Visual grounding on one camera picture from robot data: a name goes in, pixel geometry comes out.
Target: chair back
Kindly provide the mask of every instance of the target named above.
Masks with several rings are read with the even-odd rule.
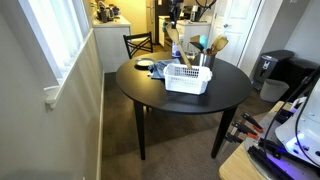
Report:
[[[139,50],[153,53],[151,32],[130,35],[130,36],[123,35],[123,39],[126,44],[127,52],[130,59],[132,59],[134,54]]]

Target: gray carpet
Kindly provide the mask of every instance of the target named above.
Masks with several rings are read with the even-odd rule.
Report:
[[[255,116],[257,120],[264,114]],[[210,156],[217,128],[146,147],[146,160],[139,150],[112,156],[103,161],[102,177],[106,179],[220,179],[219,167],[238,147],[229,144],[217,158]]]

